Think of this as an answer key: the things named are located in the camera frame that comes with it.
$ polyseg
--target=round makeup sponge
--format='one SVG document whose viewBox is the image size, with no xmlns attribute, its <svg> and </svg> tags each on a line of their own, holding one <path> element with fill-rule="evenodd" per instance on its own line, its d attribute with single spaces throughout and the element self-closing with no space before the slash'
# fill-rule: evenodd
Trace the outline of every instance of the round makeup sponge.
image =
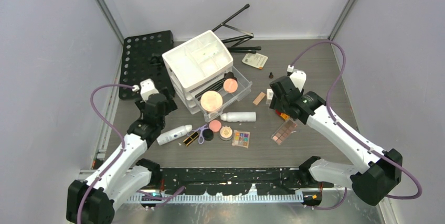
<svg viewBox="0 0 445 224">
<path fill-rule="evenodd" d="M 233 93 L 238 89 L 238 82 L 234 79 L 227 79 L 224 81 L 223 87 L 227 93 Z"/>
<path fill-rule="evenodd" d="M 201 97 L 201 106 L 208 112 L 218 110 L 223 105 L 223 97 L 216 91 L 207 91 Z"/>
<path fill-rule="evenodd" d="M 218 132 L 219 130 L 221 130 L 221 122 L 219 122 L 218 120 L 213 120 L 209 123 L 209 129 L 211 129 L 211 131 L 213 132 Z"/>
</svg>

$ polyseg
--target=white plastic drawer organizer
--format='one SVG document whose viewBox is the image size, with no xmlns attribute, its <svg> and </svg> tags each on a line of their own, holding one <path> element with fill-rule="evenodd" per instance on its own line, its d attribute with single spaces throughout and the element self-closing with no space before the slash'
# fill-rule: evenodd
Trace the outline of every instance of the white plastic drawer organizer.
<svg viewBox="0 0 445 224">
<path fill-rule="evenodd" d="M 211 30 L 162 54 L 162 57 L 179 98 L 191 114 L 202 111 L 206 122 L 215 119 L 222 114 L 225 107 L 240 101 L 250 93 L 252 82 L 233 67 L 232 55 Z M 207 112 L 195 96 L 221 80 L 224 74 L 230 71 L 237 78 L 237 91 L 227 93 L 220 89 L 218 93 L 223 100 L 221 108 Z"/>
</svg>

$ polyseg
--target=pink round compact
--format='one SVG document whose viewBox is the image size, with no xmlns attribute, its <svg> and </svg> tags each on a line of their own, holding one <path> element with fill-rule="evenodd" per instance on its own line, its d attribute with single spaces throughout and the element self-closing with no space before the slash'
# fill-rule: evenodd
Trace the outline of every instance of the pink round compact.
<svg viewBox="0 0 445 224">
<path fill-rule="evenodd" d="M 238 89 L 238 83 L 234 79 L 225 80 L 222 86 L 227 93 L 233 93 Z"/>
<path fill-rule="evenodd" d="M 218 132 L 221 127 L 221 122 L 219 122 L 218 120 L 213 120 L 209 123 L 209 129 L 211 129 L 211 131 L 213 132 Z"/>
</svg>

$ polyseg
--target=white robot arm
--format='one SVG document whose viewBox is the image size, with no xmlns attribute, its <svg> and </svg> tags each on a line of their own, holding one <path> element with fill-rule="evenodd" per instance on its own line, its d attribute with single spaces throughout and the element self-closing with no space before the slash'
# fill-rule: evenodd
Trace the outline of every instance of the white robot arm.
<svg viewBox="0 0 445 224">
<path fill-rule="evenodd" d="M 334 112 L 333 120 L 328 113 L 326 102 L 320 96 L 311 91 L 303 93 L 305 81 L 304 72 L 289 67 L 288 76 L 270 83 L 274 93 L 270 108 L 286 113 L 294 120 L 300 120 L 320 132 L 352 162 L 352 165 L 337 164 L 313 156 L 299 167 L 307 173 L 306 183 L 330 182 L 352 188 L 364 202 L 373 206 L 378 204 L 400 183 L 401 171 L 365 149 L 336 124 L 341 123 L 371 150 L 400 166 L 402 156 L 395 149 L 387 152 L 364 138 Z"/>
<path fill-rule="evenodd" d="M 140 88 L 133 86 L 133 91 L 141 94 L 135 102 L 141 117 L 130 125 L 123 145 L 119 145 L 92 175 L 83 182 L 74 180 L 71 183 L 66 212 L 67 220 L 71 222 L 77 222 L 80 201 L 90 187 L 81 213 L 82 223 L 111 223 L 115 211 L 137 190 L 156 185 L 161 180 L 160 165 L 147 159 L 140 159 L 129 173 L 126 171 L 161 134 L 165 116 L 177 106 L 166 89 L 160 93 L 151 79 L 142 81 Z"/>
</svg>

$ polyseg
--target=colorful eyeshadow palette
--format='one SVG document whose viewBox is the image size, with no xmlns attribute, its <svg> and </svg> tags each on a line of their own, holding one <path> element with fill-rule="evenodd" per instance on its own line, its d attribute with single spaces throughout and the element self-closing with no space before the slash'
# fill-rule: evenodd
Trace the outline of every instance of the colorful eyeshadow palette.
<svg viewBox="0 0 445 224">
<path fill-rule="evenodd" d="M 234 131 L 234 139 L 232 140 L 232 146 L 239 146 L 249 148 L 250 132 L 247 131 Z"/>
<path fill-rule="evenodd" d="M 281 145 L 283 141 L 292 134 L 295 128 L 296 123 L 292 119 L 287 119 L 270 138 L 278 145 Z"/>
</svg>

